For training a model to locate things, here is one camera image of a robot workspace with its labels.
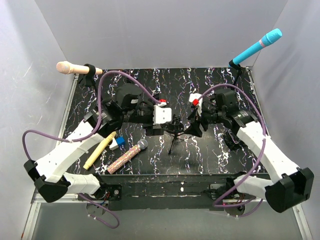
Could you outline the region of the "black tripod shock-mount stand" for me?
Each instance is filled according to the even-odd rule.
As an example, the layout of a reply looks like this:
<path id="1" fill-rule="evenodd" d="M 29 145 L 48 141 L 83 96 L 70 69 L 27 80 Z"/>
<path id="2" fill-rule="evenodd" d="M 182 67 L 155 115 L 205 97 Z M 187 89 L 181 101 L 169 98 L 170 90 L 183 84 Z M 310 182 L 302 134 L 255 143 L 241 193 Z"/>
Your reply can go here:
<path id="1" fill-rule="evenodd" d="M 173 140 L 171 141 L 171 146 L 170 146 L 170 149 L 168 151 L 168 154 L 171 155 L 172 148 L 173 148 L 173 145 L 174 145 L 175 141 L 178 139 L 178 137 L 180 135 L 184 134 L 184 125 L 181 122 L 180 116 L 177 116 L 177 115 L 174 114 L 172 116 L 171 122 L 165 123 L 163 128 L 167 133 L 173 135 Z"/>

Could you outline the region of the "glitter rhinestone microphone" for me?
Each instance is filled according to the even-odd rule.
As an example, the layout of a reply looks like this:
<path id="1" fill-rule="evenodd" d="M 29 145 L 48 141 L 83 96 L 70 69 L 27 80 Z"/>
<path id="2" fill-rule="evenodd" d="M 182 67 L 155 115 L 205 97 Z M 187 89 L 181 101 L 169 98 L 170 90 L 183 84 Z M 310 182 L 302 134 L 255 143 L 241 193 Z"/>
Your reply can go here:
<path id="1" fill-rule="evenodd" d="M 112 175 L 118 169 L 120 169 L 125 163 L 130 161 L 135 155 L 137 155 L 142 150 L 145 150 L 147 147 L 148 147 L 147 140 L 145 139 L 139 140 L 136 145 L 134 145 L 132 148 L 126 151 L 122 156 L 120 156 L 116 161 L 114 161 L 111 165 L 109 165 L 107 167 L 107 172 L 110 175 Z"/>

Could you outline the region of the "cream yellow microphone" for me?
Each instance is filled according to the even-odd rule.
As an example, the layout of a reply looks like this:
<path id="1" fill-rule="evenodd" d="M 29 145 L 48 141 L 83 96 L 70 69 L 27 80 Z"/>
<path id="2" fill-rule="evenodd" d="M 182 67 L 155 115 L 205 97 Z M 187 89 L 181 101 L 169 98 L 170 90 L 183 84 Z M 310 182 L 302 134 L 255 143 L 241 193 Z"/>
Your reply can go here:
<path id="1" fill-rule="evenodd" d="M 108 144 L 115 138 L 115 136 L 117 135 L 117 133 L 115 131 L 113 131 L 109 136 L 107 136 L 106 138 L 104 138 L 99 144 L 98 146 L 95 148 L 95 150 L 93 151 L 93 153 L 89 156 L 89 158 L 87 159 L 87 161 L 84 163 L 83 168 L 85 170 L 88 170 L 93 163 L 97 160 L 97 158 L 99 157 L 99 155 L 105 150 L 105 148 L 108 146 Z"/>

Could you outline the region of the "cyan blue microphone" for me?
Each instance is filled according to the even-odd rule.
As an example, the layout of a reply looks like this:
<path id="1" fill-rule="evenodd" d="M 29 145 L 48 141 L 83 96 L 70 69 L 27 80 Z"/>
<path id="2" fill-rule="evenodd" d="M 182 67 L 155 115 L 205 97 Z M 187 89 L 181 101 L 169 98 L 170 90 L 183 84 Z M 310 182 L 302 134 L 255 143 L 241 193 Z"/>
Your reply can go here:
<path id="1" fill-rule="evenodd" d="M 261 51 L 263 48 L 266 48 L 274 44 L 282 36 L 283 34 L 279 28 L 273 29 L 272 31 L 266 33 L 259 41 L 257 41 L 252 46 L 247 48 L 245 51 L 240 53 L 238 56 L 233 58 L 229 62 L 228 66 L 229 67 L 238 66 L 240 63 L 250 58 L 252 55 L 256 54 L 257 52 Z"/>

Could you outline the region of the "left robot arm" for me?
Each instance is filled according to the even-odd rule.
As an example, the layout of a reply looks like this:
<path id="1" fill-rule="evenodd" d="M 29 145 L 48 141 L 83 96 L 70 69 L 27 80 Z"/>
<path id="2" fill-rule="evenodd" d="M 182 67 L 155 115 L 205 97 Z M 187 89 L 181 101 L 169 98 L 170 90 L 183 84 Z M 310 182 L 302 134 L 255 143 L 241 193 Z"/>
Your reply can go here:
<path id="1" fill-rule="evenodd" d="M 172 109 L 164 99 L 153 103 L 142 100 L 142 90 L 132 83 L 121 86 L 114 97 L 105 98 L 100 107 L 87 113 L 66 140 L 38 160 L 29 159 L 23 166 L 38 193 L 48 203 L 65 194 L 88 194 L 95 200 L 106 196 L 107 185 L 97 174 L 71 174 L 68 168 L 92 147 L 101 143 L 123 123 L 143 124 L 147 136 L 163 134 L 153 127 L 169 123 Z"/>

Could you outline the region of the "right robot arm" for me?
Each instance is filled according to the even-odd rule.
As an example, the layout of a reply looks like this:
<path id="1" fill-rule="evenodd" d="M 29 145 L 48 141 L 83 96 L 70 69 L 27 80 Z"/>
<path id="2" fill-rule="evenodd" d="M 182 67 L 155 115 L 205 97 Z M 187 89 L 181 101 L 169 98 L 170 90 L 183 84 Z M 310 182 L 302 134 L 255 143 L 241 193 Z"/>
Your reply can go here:
<path id="1" fill-rule="evenodd" d="M 225 192 L 215 200 L 215 207 L 223 208 L 221 201 L 227 196 L 237 199 L 248 194 L 267 201 L 274 211 L 282 213 L 310 198 L 314 173 L 308 167 L 300 168 L 278 148 L 267 135 L 259 114 L 240 109 L 234 91 L 229 88 L 214 91 L 214 104 L 204 101 L 204 97 L 200 93 L 190 94 L 188 101 L 193 111 L 185 133 L 201 137 L 209 125 L 222 124 L 230 130 L 225 140 L 228 147 L 246 145 L 257 157 L 255 165 L 262 164 L 269 175 L 269 179 L 253 176 L 255 169 L 251 168 L 247 173 L 227 178 Z"/>

